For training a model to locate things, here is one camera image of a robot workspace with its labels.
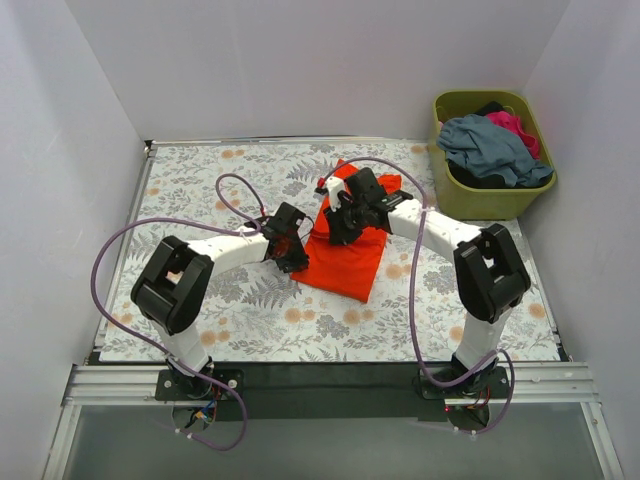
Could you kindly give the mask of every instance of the table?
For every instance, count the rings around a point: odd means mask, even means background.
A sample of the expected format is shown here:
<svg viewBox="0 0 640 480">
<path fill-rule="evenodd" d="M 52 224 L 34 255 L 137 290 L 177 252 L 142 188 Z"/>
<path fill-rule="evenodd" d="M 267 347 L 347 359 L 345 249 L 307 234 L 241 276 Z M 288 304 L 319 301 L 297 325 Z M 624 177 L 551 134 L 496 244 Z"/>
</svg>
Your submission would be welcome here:
<svg viewBox="0 0 640 480">
<path fill-rule="evenodd" d="M 157 149 L 138 218 L 174 216 L 213 226 L 236 228 L 241 221 L 216 196 L 215 180 L 225 172 L 244 176 L 273 211 L 289 202 L 311 217 L 320 200 L 317 179 L 340 158 L 375 156 L 397 163 L 427 189 L 435 203 L 428 148 L 424 143 L 373 141 L 295 141 L 166 145 Z M 369 165 L 377 175 L 389 167 Z M 224 192 L 239 209 L 259 216 L 257 203 L 239 182 Z M 417 194 L 407 181 L 403 189 Z M 476 222 L 489 225 L 491 222 Z M 537 280 L 535 264 L 516 220 L 501 222 L 511 232 L 532 276 L 532 288 L 514 309 L 500 346 L 514 360 L 559 360 L 553 321 Z M 306 231 L 310 225 L 303 225 Z M 112 312 L 123 323 L 158 340 L 150 323 L 131 303 L 131 287 L 160 240 L 167 235 L 189 241 L 211 234 L 180 225 L 137 228 L 119 269 Z M 413 242 L 389 236 L 369 302 L 361 302 L 292 281 L 273 262 L 246 265 L 215 277 L 198 328 L 215 361 L 343 362 L 412 361 L 408 326 L 408 283 Z M 453 266 L 424 249 L 416 288 L 416 322 L 425 360 L 448 361 L 462 337 L 464 307 Z M 105 326 L 100 361 L 161 361 L 153 347 L 112 326 Z"/>
</svg>

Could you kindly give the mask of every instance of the pink cloth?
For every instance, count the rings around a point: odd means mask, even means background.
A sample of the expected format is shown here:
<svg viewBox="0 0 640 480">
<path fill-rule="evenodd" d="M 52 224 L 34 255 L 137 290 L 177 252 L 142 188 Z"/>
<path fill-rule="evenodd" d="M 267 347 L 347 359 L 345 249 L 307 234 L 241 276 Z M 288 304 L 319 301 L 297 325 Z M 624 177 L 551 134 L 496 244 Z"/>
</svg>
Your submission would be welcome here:
<svg viewBox="0 0 640 480">
<path fill-rule="evenodd" d="M 533 158 L 540 158 L 540 145 L 538 139 L 532 135 L 524 133 L 520 117 L 514 117 L 508 112 L 488 113 L 486 117 L 499 127 L 506 128 L 510 132 L 520 137 L 524 146 L 527 147 Z"/>
</svg>

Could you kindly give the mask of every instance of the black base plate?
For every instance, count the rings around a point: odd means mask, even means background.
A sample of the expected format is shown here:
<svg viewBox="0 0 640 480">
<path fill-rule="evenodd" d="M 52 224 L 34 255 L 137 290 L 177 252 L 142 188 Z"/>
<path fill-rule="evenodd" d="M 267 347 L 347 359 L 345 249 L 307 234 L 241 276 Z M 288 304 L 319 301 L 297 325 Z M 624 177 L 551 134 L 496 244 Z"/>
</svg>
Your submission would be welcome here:
<svg viewBox="0 0 640 480">
<path fill-rule="evenodd" d="M 237 369 L 215 369 L 213 375 L 214 380 L 218 380 L 224 384 L 228 384 L 229 380 L 235 380 L 237 386 L 236 392 L 242 396 L 244 389 L 244 375 L 242 370 Z M 229 400 L 231 394 L 226 390 L 222 390 L 220 400 Z M 190 396 L 187 392 L 181 388 L 180 384 L 176 383 L 173 373 L 170 370 L 162 370 L 158 374 L 158 383 L 156 383 L 156 400 L 160 402 L 179 402 L 179 401 L 193 401 L 196 400 Z M 209 401 L 213 398 L 213 391 L 209 390 L 206 395 L 197 398 L 197 400 Z"/>
<path fill-rule="evenodd" d="M 445 368 L 449 363 L 430 364 Z M 505 398 L 504 369 L 491 379 L 491 397 Z M 252 419 L 418 418 L 446 422 L 445 399 L 451 393 L 426 387 L 415 363 L 231 363 L 218 362 L 214 378 L 238 382 Z M 169 370 L 158 377 L 156 400 L 193 401 L 175 385 Z M 211 394 L 199 400 L 210 400 Z M 242 412 L 228 394 L 217 421 L 237 421 Z"/>
</svg>

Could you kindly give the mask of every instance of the red cloth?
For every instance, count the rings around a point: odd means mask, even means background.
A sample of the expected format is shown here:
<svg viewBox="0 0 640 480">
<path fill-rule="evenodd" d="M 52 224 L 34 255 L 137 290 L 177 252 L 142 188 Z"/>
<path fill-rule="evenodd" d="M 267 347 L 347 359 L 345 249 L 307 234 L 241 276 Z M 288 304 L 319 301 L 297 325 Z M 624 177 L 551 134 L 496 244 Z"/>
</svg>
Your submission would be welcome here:
<svg viewBox="0 0 640 480">
<path fill-rule="evenodd" d="M 506 128 L 510 132 L 515 133 L 520 137 L 524 146 L 527 147 L 529 153 L 533 158 L 540 158 L 540 145 L 538 139 L 533 135 L 524 133 L 520 117 L 514 117 L 509 112 L 493 112 L 488 113 L 486 117 L 491 120 L 495 125 Z"/>
<path fill-rule="evenodd" d="M 344 179 L 357 171 L 357 168 L 348 164 L 335 172 L 334 176 Z M 394 192 L 402 186 L 402 178 L 399 175 L 382 175 L 378 181 L 387 193 Z M 329 224 L 322 213 L 328 206 L 329 199 L 325 198 L 305 246 L 309 255 L 309 268 L 292 273 L 291 278 L 366 303 L 380 265 L 387 233 L 376 228 L 367 228 L 351 245 L 330 245 Z"/>
</svg>

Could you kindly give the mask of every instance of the blue cloth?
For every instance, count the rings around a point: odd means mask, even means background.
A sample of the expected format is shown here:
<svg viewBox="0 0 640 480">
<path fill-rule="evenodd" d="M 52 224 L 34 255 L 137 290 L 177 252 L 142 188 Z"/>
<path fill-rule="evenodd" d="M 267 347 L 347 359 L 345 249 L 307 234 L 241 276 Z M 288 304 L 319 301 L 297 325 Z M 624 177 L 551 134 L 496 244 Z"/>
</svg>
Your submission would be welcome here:
<svg viewBox="0 0 640 480">
<path fill-rule="evenodd" d="M 539 187 L 553 169 L 534 159 L 520 137 L 479 115 L 452 118 L 436 144 L 447 160 L 477 178 L 500 175 L 507 187 Z"/>
</svg>

